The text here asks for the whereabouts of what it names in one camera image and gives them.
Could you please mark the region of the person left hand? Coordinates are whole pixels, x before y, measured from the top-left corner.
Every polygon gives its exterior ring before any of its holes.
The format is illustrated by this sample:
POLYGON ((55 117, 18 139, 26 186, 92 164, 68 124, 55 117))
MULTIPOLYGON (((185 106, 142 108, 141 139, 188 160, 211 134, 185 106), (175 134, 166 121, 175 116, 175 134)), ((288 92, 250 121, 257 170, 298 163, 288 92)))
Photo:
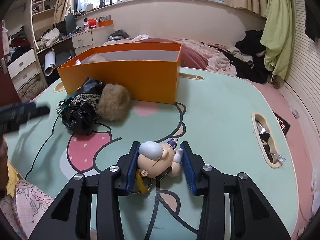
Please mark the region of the person left hand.
POLYGON ((0 192, 1 198, 7 194, 7 184, 9 181, 8 176, 8 146, 5 140, 1 139, 1 148, 0 148, 0 192))

